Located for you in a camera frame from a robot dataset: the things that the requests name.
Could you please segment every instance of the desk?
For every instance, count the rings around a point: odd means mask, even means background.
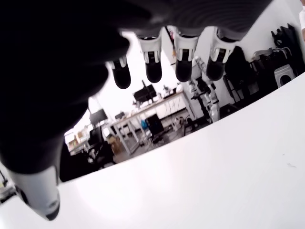
[[[88,140],[90,139],[90,137],[86,137],[84,138],[80,143],[78,143],[75,147],[73,147],[72,149],[69,149],[69,152],[73,155],[73,152],[77,149],[79,149],[80,147],[84,146],[86,143],[88,143]]]
[[[59,185],[48,222],[18,198],[2,229],[305,228],[305,74],[208,127]]]
[[[137,118],[139,115],[144,114],[145,112],[147,112],[147,111],[149,111],[149,110],[151,110],[151,109],[154,109],[154,108],[156,108],[156,107],[158,107],[158,106],[160,106],[160,105],[162,105],[162,104],[164,104],[164,103],[167,103],[167,102],[169,102],[170,100],[172,100],[172,99],[174,99],[174,98],[177,98],[177,97],[179,97],[179,96],[182,97],[183,102],[184,102],[184,104],[185,104],[185,106],[186,106],[186,109],[187,109],[187,111],[188,111],[190,117],[191,117],[193,120],[195,120],[195,119],[196,119],[196,116],[195,116],[195,114],[194,114],[194,112],[193,112],[193,110],[192,110],[192,107],[191,107],[191,105],[190,105],[188,99],[187,99],[187,96],[184,94],[184,91],[181,91],[181,92],[177,92],[176,94],[173,94],[172,96],[170,96],[170,97],[168,97],[168,98],[166,98],[166,99],[161,99],[161,100],[156,101],[156,102],[154,102],[154,103],[152,103],[152,104],[150,104],[150,105],[148,105],[148,106],[146,106],[146,107],[143,107],[143,108],[141,108],[140,110],[138,110],[137,112],[135,112],[135,113],[133,113],[133,114],[127,116],[127,117],[124,117],[123,119],[119,119],[119,120],[116,120],[116,121],[114,121],[114,122],[108,123],[108,124],[104,125],[104,126],[102,127],[102,129],[113,126],[114,129],[115,129],[115,131],[117,132],[118,137],[120,138],[120,141],[122,142],[122,144],[123,144],[123,146],[124,146],[126,152],[130,155],[130,154],[132,154],[132,153],[134,152],[134,150],[136,149],[136,146],[139,145],[139,139],[138,139],[138,137],[137,137],[137,135],[136,135],[136,133],[135,133],[134,128],[132,127],[132,125],[131,125],[131,123],[130,123],[130,120],[132,120],[133,118]],[[118,124],[121,124],[121,123],[123,123],[123,122],[127,122],[129,129],[131,130],[133,136],[134,136],[135,139],[136,139],[136,144],[133,145],[131,149],[127,146],[127,144],[126,144],[126,142],[125,142],[123,136],[121,135],[120,131],[119,131],[118,128],[117,128],[117,125],[118,125]]]

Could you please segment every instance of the white stool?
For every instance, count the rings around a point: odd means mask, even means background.
[[[278,88],[285,85],[289,81],[292,81],[295,78],[294,71],[288,64],[276,69],[274,73]]]

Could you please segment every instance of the person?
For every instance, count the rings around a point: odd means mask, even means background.
[[[303,39],[305,41],[305,0],[300,0],[303,5],[303,10],[300,12],[300,23],[302,29]]]

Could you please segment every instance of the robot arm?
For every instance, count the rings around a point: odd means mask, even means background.
[[[189,82],[191,85],[191,92],[194,97],[198,99],[199,102],[201,102],[200,95],[204,94],[204,97],[206,99],[206,111],[204,110],[203,103],[201,103],[202,111],[204,116],[207,117],[208,122],[217,122],[220,119],[220,113],[219,113],[219,100],[217,98],[217,94],[215,92],[215,85],[214,83],[209,80],[206,76],[206,64],[202,61],[202,59],[198,56],[194,58],[194,62],[196,63],[196,66],[199,68],[199,74],[193,74],[192,78],[194,81],[197,82],[197,88],[195,87],[195,84],[193,80]]]

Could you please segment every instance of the computer monitor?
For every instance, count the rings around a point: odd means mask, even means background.
[[[157,135],[164,130],[161,120],[157,114],[154,114],[145,119],[148,129],[151,131],[152,135]]]
[[[141,90],[137,91],[136,93],[134,93],[133,96],[136,101],[144,103],[144,102],[149,101],[150,99],[156,97],[157,92],[155,91],[153,85],[150,84],[148,86],[145,86]]]
[[[98,124],[99,122],[108,119],[104,109],[101,109],[93,114],[90,114],[90,122],[92,125]]]
[[[104,137],[100,126],[90,131],[90,141],[88,141],[90,145],[94,145],[96,143],[103,143],[103,142],[104,142]]]
[[[114,118],[117,119],[121,119],[125,116],[125,113],[123,111],[121,111],[121,113],[117,114]]]

